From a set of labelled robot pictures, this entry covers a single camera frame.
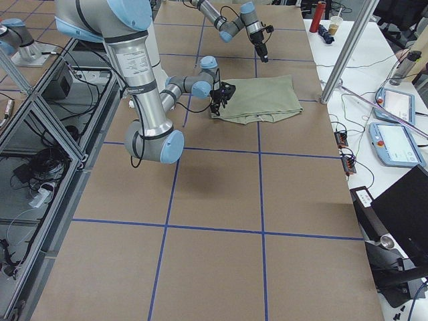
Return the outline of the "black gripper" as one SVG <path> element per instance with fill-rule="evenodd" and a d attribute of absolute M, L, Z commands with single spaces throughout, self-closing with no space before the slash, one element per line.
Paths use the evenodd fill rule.
<path fill-rule="evenodd" d="M 221 97 L 221 88 L 217 90 L 211 90 L 210 91 L 210 97 L 211 97 L 211 103 L 210 103 L 210 110 L 211 113 L 219 116 L 220 115 L 220 107 L 225 108 L 227 105 L 227 101 L 222 99 Z"/>
<path fill-rule="evenodd" d="M 263 31 L 257 31 L 254 33 L 251 33 L 249 35 L 250 41 L 253 44 L 256 52 L 259 54 L 260 60 L 263 63 L 267 63 L 268 62 L 268 51 L 267 51 L 267 47 L 264 43 L 264 35 L 263 35 Z"/>

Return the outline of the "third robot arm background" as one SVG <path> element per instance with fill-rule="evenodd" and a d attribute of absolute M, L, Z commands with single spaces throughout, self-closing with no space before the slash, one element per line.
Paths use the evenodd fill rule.
<path fill-rule="evenodd" d="M 43 55 L 44 47 L 34 40 L 21 19 L 1 21 L 1 49 L 16 66 L 42 67 L 48 58 Z"/>

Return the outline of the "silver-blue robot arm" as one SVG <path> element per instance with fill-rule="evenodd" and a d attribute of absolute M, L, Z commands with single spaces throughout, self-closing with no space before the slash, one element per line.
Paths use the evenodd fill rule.
<path fill-rule="evenodd" d="M 112 69 L 131 96 L 138 114 L 128 127 L 125 147 L 140 160 L 171 164 L 180 159 L 185 139 L 166 113 L 184 93 L 200 99 L 211 98 L 212 112 L 226 105 L 235 86 L 221 81 L 217 61 L 206 56 L 197 76 L 174 76 L 158 89 L 151 60 L 156 49 L 148 49 L 152 9 L 149 1 L 56 1 L 57 29 L 76 39 L 102 43 Z"/>
<path fill-rule="evenodd" d="M 218 11 L 209 1 L 183 1 L 183 4 L 188 8 L 200 11 L 213 24 L 225 43 L 229 43 L 241 30 L 245 30 L 247 38 L 260 60 L 263 63 L 268 62 L 266 42 L 270 39 L 270 34 L 274 32 L 274 27 L 259 20 L 255 5 L 251 1 L 242 4 L 239 13 L 230 6 L 225 6 L 235 14 L 233 20 L 228 20 L 222 14 L 223 7 Z"/>

